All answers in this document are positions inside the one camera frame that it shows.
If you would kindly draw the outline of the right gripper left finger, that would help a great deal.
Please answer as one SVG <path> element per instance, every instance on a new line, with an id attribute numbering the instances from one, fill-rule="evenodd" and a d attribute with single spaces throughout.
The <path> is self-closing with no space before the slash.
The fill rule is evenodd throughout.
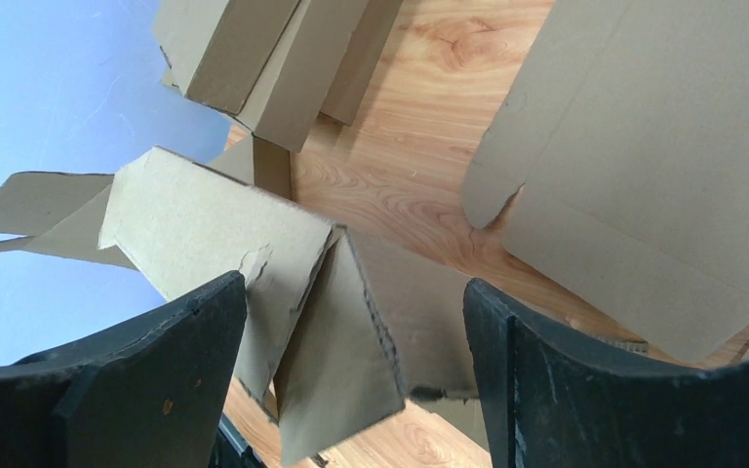
<path id="1" fill-rule="evenodd" d="M 247 320 L 226 272 L 151 311 L 0 366 L 0 467 L 220 467 Z"/>

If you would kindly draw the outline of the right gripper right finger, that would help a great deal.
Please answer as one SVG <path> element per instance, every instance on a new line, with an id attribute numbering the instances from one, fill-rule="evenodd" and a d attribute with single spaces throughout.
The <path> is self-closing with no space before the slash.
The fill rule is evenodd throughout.
<path id="1" fill-rule="evenodd" d="M 749 467 L 749 361 L 653 360 L 477 278 L 463 316 L 494 466 Z"/>

